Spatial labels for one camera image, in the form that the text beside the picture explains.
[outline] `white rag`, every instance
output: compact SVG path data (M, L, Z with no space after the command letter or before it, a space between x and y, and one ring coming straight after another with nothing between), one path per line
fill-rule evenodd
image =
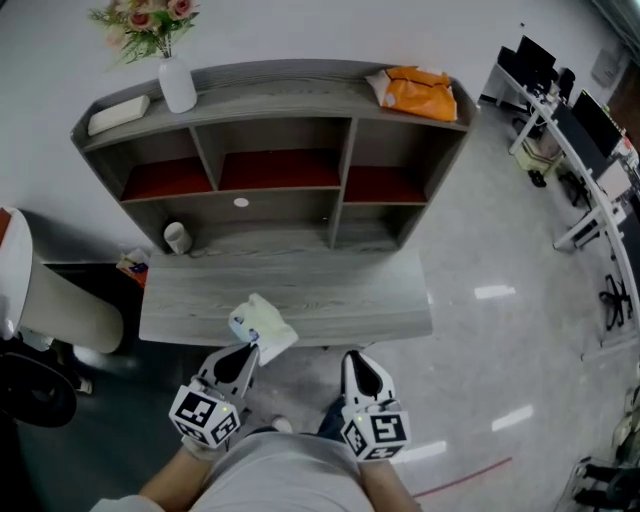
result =
M256 343L260 366L264 366L298 341L298 334L286 324L280 312L257 293L229 315L229 327L245 343Z

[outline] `red line on floor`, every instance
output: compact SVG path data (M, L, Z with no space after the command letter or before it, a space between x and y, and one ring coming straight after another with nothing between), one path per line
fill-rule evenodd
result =
M492 471L494 469L499 468L500 466L504 466L505 464L508 464L509 462L511 462L513 460L513 457L508 457L504 460L501 460L500 462L496 462L495 464L492 464L489 467L486 467L484 469L481 469L480 471L476 471L475 473L471 473L470 475L467 475L463 478L460 478L459 480L454 480L453 482L449 482L448 484L444 484L441 485L440 487L434 487L433 489L429 489L428 491L423 491L420 492L418 494L414 494L413 497L414 498L420 498L421 496L427 496L428 494L434 494L438 491L443 491L445 489L448 489L449 487L453 487L455 485L467 482L477 476L480 475L484 475L485 473L488 473L489 471Z

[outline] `flower vase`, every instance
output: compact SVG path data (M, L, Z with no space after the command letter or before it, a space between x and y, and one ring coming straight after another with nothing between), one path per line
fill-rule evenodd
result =
M158 70L160 88L169 110L180 114L192 109L198 101L191 72L178 57L163 58Z

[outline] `glossy floor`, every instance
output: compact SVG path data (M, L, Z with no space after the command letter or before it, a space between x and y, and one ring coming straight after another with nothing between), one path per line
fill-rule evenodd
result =
M597 292L615 269L603 237L576 253L552 248L583 211L554 179L533 187L508 155L511 117L484 109L406 249L420 251L433 334L366 351L410 412L413 445L397 468L413 494L433 491L417 498L432 512L553 510L577 460L609 457L635 379L635 350L580 360L602 335ZM344 350L292 349L260 369L245 428L284 414L315 430ZM45 509L135 492L178 446L168 406L206 353L139 341L111 357L77 351L96 395L62 429L20 429Z

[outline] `white cup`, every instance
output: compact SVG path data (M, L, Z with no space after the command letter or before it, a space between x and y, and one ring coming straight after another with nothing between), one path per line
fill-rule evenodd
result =
M164 239L176 254L184 254L191 249L193 243L191 236L179 222L172 222L165 228Z

